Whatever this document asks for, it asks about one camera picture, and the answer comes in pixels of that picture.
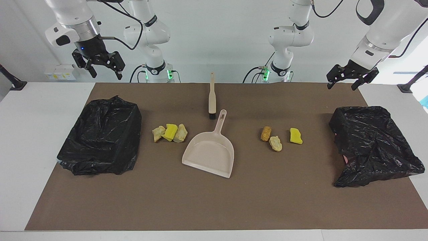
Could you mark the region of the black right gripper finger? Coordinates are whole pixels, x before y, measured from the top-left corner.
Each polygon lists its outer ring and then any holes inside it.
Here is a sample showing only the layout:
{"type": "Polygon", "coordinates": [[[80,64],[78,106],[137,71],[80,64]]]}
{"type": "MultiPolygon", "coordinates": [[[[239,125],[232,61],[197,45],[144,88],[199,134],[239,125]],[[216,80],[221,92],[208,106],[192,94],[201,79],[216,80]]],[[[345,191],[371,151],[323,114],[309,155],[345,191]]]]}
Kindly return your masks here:
{"type": "Polygon", "coordinates": [[[118,51],[108,53],[108,68],[113,70],[118,80],[121,80],[123,75],[125,63],[118,51]]]}
{"type": "Polygon", "coordinates": [[[83,55],[81,55],[81,53],[79,52],[79,50],[73,51],[73,59],[75,60],[78,68],[87,70],[90,73],[90,75],[92,76],[92,78],[96,78],[97,73],[96,73],[96,70],[94,69],[94,67],[92,66],[92,60],[91,59],[89,59],[86,62],[84,60],[83,55]]]}

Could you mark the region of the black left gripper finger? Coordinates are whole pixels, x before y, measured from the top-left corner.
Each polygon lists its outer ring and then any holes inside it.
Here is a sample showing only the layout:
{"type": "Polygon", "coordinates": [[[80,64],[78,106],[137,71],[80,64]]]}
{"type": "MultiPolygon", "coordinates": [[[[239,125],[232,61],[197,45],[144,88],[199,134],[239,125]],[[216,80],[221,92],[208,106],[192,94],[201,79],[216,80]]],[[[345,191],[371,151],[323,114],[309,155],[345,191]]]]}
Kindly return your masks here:
{"type": "Polygon", "coordinates": [[[343,67],[340,65],[335,65],[327,73],[327,88],[330,90],[337,82],[343,81],[346,79],[346,76],[343,72],[343,67]]]}
{"type": "Polygon", "coordinates": [[[378,69],[373,69],[367,74],[356,74],[355,75],[356,81],[352,84],[351,89],[355,91],[356,89],[358,89],[358,87],[360,87],[363,84],[366,84],[366,83],[370,84],[378,74],[379,74],[378,69]]]}

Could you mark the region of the notched yellow sponge piece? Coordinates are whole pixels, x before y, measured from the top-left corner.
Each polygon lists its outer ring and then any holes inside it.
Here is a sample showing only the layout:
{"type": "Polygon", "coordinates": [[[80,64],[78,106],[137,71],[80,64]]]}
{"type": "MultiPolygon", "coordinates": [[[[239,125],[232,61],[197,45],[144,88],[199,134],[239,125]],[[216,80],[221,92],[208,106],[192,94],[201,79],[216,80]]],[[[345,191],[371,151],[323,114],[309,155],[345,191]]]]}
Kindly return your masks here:
{"type": "Polygon", "coordinates": [[[295,144],[303,144],[301,132],[297,128],[290,128],[290,142],[295,144]]]}

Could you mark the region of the pale orange sponge piece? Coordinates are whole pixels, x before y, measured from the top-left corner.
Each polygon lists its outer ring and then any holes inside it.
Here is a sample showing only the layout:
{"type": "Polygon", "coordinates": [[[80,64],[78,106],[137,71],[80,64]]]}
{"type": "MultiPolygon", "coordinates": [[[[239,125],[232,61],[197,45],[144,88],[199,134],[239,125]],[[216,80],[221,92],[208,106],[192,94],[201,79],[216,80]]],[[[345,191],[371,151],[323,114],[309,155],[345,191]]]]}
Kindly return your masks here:
{"type": "Polygon", "coordinates": [[[165,134],[166,129],[163,126],[158,126],[157,128],[153,129],[151,132],[154,137],[154,143],[156,143],[162,138],[162,135],[165,134]]]}

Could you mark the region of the pale beige sponge piece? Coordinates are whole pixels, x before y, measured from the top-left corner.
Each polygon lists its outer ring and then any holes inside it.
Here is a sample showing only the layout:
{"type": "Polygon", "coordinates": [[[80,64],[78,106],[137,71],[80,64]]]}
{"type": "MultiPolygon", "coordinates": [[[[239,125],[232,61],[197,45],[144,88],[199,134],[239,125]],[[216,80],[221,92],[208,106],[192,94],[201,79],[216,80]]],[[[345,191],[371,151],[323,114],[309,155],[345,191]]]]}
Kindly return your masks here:
{"type": "Polygon", "coordinates": [[[283,149],[282,143],[278,136],[271,136],[269,138],[269,144],[271,148],[276,152],[280,152],[283,149]]]}

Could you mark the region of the pale greenish sponge piece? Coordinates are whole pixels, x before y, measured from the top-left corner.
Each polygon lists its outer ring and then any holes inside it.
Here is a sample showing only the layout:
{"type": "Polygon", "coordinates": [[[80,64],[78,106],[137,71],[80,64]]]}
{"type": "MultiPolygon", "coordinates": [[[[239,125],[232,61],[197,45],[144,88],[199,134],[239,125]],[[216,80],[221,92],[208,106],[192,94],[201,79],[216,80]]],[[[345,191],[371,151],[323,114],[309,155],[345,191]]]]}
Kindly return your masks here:
{"type": "Polygon", "coordinates": [[[187,135],[188,135],[188,131],[187,131],[185,125],[180,124],[180,125],[178,125],[178,129],[177,129],[176,134],[173,138],[173,142],[182,143],[186,139],[187,135]]]}

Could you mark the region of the beige brush with black bristles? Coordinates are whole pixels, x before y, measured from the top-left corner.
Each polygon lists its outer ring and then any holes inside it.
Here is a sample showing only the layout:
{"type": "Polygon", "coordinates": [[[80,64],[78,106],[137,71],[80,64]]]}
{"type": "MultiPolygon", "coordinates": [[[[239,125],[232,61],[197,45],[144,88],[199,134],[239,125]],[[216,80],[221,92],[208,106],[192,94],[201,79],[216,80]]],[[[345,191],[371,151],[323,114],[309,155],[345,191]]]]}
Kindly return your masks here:
{"type": "Polygon", "coordinates": [[[208,117],[215,119],[217,113],[216,94],[215,94],[215,74],[210,73],[210,91],[208,95],[208,117]]]}

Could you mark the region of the beige plastic dustpan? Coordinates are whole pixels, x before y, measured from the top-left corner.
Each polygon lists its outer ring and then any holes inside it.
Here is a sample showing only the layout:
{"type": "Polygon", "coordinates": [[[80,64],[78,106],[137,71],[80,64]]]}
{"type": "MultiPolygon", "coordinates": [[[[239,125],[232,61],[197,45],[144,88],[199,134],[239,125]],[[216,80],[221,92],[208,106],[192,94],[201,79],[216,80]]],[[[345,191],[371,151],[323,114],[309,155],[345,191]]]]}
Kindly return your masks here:
{"type": "Polygon", "coordinates": [[[194,136],[182,156],[182,164],[221,177],[230,178],[234,165],[234,146],[221,131],[227,111],[222,109],[211,132],[194,136]]]}

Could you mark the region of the crumpled black bag lined bin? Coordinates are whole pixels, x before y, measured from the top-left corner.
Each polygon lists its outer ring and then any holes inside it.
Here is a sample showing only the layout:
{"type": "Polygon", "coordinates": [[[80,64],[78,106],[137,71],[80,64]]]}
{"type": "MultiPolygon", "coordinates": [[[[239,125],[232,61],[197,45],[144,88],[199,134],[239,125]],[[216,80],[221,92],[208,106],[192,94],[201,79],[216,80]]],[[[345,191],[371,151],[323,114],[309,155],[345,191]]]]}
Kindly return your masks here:
{"type": "Polygon", "coordinates": [[[381,106],[336,108],[329,126],[338,152],[346,159],[335,187],[359,187],[425,172],[391,114],[381,106]]]}

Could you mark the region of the box-shaped bin with black bag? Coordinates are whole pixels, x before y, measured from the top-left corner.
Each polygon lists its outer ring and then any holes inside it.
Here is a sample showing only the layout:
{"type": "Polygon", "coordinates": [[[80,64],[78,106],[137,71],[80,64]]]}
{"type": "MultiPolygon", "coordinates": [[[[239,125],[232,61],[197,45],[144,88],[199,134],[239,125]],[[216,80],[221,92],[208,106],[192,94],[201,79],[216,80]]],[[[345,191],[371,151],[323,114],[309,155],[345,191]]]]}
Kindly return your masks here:
{"type": "Polygon", "coordinates": [[[74,175],[130,171],[138,156],[141,124],[135,103],[119,96],[90,101],[66,137],[57,162],[74,175]]]}

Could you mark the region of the black clamp stand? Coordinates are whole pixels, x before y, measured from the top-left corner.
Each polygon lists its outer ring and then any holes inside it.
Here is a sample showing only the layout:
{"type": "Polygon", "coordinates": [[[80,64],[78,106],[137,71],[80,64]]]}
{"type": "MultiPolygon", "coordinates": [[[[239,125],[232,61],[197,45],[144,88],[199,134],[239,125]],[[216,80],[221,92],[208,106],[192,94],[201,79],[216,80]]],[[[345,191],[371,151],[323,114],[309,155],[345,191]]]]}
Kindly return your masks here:
{"type": "Polygon", "coordinates": [[[413,93],[411,91],[411,86],[413,84],[415,84],[420,78],[422,78],[424,75],[426,75],[428,73],[428,65],[426,65],[421,71],[419,71],[418,73],[416,73],[413,78],[411,78],[410,81],[408,81],[405,84],[397,84],[397,88],[402,92],[402,93],[413,93]]]}
{"type": "Polygon", "coordinates": [[[0,72],[11,82],[12,84],[12,87],[10,88],[11,91],[23,90],[23,88],[28,83],[27,81],[21,81],[19,78],[9,73],[9,71],[6,70],[2,64],[0,64],[0,72]]]}

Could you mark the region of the brown table mat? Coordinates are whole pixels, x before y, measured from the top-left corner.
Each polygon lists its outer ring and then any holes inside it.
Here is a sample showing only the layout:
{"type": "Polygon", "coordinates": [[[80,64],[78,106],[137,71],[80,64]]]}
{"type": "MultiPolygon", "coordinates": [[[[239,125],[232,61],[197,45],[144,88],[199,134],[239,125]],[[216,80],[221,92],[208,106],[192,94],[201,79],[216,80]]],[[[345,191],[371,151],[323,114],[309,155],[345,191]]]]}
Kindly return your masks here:
{"type": "Polygon", "coordinates": [[[138,159],[124,174],[74,176],[56,165],[26,230],[427,229],[428,210],[408,177],[337,188],[344,168],[329,121],[336,108],[365,106],[349,84],[216,84],[234,146],[230,178],[182,164],[196,134],[216,125],[209,85],[97,83],[88,101],[113,96],[142,114],[138,159]],[[184,142],[152,130],[184,124],[184,142]],[[283,149],[261,140],[272,128],[283,149]],[[303,144],[290,142],[290,128],[303,144]]]}

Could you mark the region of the white wall socket box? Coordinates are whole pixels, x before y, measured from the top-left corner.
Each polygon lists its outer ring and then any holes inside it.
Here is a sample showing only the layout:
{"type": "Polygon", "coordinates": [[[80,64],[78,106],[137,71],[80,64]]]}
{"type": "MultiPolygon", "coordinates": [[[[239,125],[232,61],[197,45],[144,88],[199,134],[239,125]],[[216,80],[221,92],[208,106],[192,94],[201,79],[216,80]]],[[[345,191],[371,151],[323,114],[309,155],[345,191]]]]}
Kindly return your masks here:
{"type": "Polygon", "coordinates": [[[80,76],[74,64],[49,66],[44,75],[49,81],[76,81],[80,76]]]}

